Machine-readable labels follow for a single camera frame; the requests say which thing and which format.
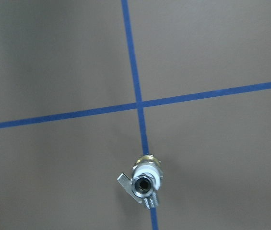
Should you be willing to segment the chrome angle pipe fitting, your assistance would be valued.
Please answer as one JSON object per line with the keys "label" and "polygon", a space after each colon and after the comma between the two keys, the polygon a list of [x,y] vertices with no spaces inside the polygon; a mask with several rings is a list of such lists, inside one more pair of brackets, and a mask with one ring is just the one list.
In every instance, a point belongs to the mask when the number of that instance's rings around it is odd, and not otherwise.
{"label": "chrome angle pipe fitting", "polygon": [[157,208],[159,197],[152,177],[141,174],[132,180],[131,191],[146,209]]}

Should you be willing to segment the white PPR brass valve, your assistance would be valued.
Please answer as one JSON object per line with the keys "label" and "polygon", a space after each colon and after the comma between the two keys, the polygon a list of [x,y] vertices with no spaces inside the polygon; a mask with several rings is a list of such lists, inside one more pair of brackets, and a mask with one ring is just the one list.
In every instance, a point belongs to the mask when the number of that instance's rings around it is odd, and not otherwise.
{"label": "white PPR brass valve", "polygon": [[138,158],[132,167],[131,177],[121,173],[117,178],[118,183],[123,187],[123,189],[139,204],[141,204],[141,201],[132,193],[131,185],[132,180],[141,174],[152,177],[153,184],[158,192],[161,188],[164,174],[161,168],[161,162],[154,155],[144,155]]}

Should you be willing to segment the brown table mat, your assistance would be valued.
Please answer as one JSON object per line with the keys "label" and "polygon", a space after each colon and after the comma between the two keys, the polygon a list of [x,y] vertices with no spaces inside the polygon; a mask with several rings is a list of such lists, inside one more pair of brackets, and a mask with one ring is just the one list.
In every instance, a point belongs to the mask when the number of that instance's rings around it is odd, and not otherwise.
{"label": "brown table mat", "polygon": [[138,92],[158,228],[271,230],[271,0],[0,0],[0,230],[150,230]]}

